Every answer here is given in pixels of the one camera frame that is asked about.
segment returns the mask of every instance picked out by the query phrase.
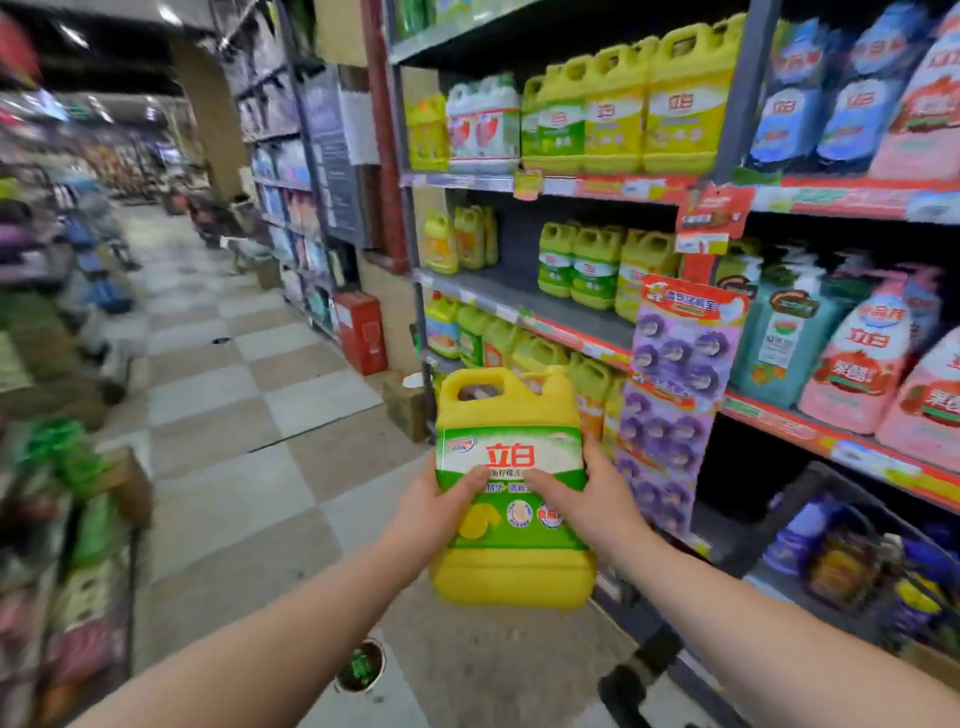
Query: product package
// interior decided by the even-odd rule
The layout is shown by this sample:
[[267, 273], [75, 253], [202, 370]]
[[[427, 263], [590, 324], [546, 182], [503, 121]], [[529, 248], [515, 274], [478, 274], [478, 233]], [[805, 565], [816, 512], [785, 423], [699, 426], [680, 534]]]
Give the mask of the product package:
[[701, 283], [643, 279], [615, 462], [644, 515], [681, 538], [748, 302]]

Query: red fire extinguisher box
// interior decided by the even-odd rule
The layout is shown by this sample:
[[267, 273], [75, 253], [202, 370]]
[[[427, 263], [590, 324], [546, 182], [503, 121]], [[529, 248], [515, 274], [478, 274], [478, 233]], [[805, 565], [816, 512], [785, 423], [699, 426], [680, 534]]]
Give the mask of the red fire extinguisher box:
[[337, 332], [344, 356], [363, 376], [375, 375], [387, 368], [387, 349], [380, 324], [380, 301], [361, 291], [333, 296], [337, 314]]

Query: hand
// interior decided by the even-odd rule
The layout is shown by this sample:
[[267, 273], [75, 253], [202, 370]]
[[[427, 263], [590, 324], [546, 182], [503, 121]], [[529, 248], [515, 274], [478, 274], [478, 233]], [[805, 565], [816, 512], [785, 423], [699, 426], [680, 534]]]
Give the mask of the hand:
[[526, 483], [560, 511], [588, 546], [616, 566], [628, 550], [657, 537], [640, 515], [630, 488], [591, 434], [584, 437], [584, 459], [588, 481], [582, 493], [537, 468], [526, 472]]
[[411, 580], [423, 571], [460, 527], [473, 497], [490, 479], [489, 471], [478, 465], [446, 493], [437, 485], [436, 455], [430, 452], [423, 470], [417, 473], [396, 505], [394, 519], [380, 538], [411, 570]]

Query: beige floor tile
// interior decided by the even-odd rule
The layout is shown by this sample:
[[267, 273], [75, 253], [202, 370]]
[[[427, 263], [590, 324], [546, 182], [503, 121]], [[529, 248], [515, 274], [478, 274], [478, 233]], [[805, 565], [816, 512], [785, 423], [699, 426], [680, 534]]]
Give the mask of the beige floor tile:
[[254, 333], [265, 328], [286, 326], [296, 320], [297, 317], [286, 307], [269, 308], [229, 319], [227, 328], [230, 331], [230, 336], [243, 336], [245, 333]]
[[186, 475], [280, 439], [270, 408], [260, 398], [184, 417], [155, 427], [152, 434], [156, 477]]
[[230, 364], [236, 364], [241, 360], [240, 352], [230, 342], [207, 344], [196, 349], [156, 354], [148, 358], [150, 361], [150, 386], [152, 387], [169, 384], [186, 376], [209, 372], [211, 369], [228, 367]]
[[287, 440], [318, 503], [362, 485], [424, 454], [387, 419], [380, 405]]
[[337, 560], [319, 508], [311, 508], [157, 582], [139, 664], [152, 664], [286, 594]]
[[464, 606], [437, 597], [425, 576], [380, 628], [433, 728], [570, 725], [636, 648], [590, 605]]
[[345, 369], [347, 361], [327, 344], [318, 343], [304, 349], [279, 353], [248, 365], [261, 392], [273, 392], [280, 387], [298, 384], [315, 376], [323, 376]]
[[211, 303], [176, 313], [158, 313], [150, 317], [150, 328], [156, 331], [160, 328], [197, 324], [200, 321], [209, 321], [216, 318], [220, 318], [220, 313], [217, 311], [217, 307]]

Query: pink hand soap bottle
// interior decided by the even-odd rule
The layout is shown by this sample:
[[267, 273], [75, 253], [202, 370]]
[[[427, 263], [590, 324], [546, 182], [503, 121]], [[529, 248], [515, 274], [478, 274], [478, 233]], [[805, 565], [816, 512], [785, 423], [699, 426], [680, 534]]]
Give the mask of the pink hand soap bottle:
[[869, 435], [897, 393], [910, 348], [910, 308], [900, 271], [848, 314], [830, 339], [800, 397], [800, 409], [828, 425]]
[[920, 360], [876, 430], [889, 448], [960, 472], [960, 328]]

